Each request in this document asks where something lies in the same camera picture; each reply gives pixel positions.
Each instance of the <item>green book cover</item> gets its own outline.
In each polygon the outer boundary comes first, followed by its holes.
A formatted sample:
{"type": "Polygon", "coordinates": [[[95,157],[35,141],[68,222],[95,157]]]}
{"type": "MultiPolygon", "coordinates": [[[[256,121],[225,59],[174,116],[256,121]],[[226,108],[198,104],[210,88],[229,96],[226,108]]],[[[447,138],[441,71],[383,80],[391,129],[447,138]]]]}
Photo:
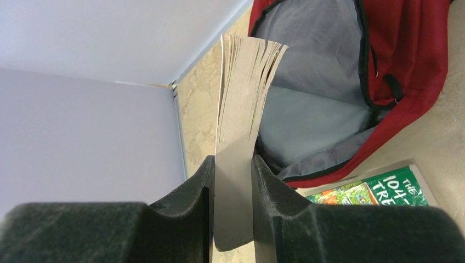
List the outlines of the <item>green book cover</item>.
{"type": "Polygon", "coordinates": [[[425,188],[427,188],[426,183],[418,168],[415,165],[410,165],[367,179],[350,182],[306,196],[306,198],[318,204],[435,206],[432,195],[429,195],[429,189],[426,189],[426,194],[424,193],[425,188]]]}

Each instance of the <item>black foam holder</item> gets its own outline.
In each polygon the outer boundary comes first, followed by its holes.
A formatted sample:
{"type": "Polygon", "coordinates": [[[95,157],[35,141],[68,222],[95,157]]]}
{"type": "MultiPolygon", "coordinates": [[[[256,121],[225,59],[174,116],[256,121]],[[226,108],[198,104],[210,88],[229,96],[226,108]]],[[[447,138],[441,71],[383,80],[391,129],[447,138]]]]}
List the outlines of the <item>black foam holder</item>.
{"type": "Polygon", "coordinates": [[[465,262],[454,221],[432,207],[318,205],[252,160],[257,263],[465,262]]]}
{"type": "MultiPolygon", "coordinates": [[[[431,207],[310,203],[252,159],[258,263],[465,263],[465,241],[431,207]]],[[[159,201],[33,203],[0,223],[0,262],[212,262],[214,157],[159,201]]]]}
{"type": "Polygon", "coordinates": [[[214,157],[144,203],[32,203],[0,225],[0,262],[211,262],[214,157]]]}

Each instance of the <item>lavender wall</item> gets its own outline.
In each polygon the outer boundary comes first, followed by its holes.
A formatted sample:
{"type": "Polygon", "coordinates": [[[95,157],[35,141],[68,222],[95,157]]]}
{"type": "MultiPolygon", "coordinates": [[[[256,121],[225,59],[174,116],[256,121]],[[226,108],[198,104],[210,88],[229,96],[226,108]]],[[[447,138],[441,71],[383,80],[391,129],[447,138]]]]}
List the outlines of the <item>lavender wall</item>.
{"type": "Polygon", "coordinates": [[[0,218],[42,201],[153,202],[184,163],[169,89],[0,69],[0,218]]]}
{"type": "Polygon", "coordinates": [[[168,84],[252,0],[2,0],[0,67],[168,84]]]}

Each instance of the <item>floor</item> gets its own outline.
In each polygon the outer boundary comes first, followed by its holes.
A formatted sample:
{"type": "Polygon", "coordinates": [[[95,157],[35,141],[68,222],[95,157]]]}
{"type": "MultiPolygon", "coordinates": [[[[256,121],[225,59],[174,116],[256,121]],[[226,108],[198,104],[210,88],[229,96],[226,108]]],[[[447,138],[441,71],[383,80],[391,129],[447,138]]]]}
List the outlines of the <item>floor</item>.
{"type": "MultiPolygon", "coordinates": [[[[413,159],[444,209],[465,230],[465,1],[449,13],[449,74],[435,106],[353,171],[353,175],[413,159]]],[[[227,33],[246,35],[250,8],[227,33]]],[[[221,47],[217,43],[178,85],[181,122],[192,175],[214,154],[221,47]]],[[[213,253],[213,262],[254,262],[253,243],[213,253]]]]}

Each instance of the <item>red backpack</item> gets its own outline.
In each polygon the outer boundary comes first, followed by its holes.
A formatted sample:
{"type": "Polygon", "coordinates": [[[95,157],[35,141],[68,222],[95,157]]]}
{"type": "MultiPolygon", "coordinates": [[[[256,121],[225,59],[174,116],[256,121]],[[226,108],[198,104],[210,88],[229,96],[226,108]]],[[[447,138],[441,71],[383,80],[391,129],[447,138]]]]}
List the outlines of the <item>red backpack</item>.
{"type": "Polygon", "coordinates": [[[270,169],[292,187],[341,180],[425,114],[447,75],[449,5],[255,0],[249,35],[290,46],[256,145],[270,169]]]}

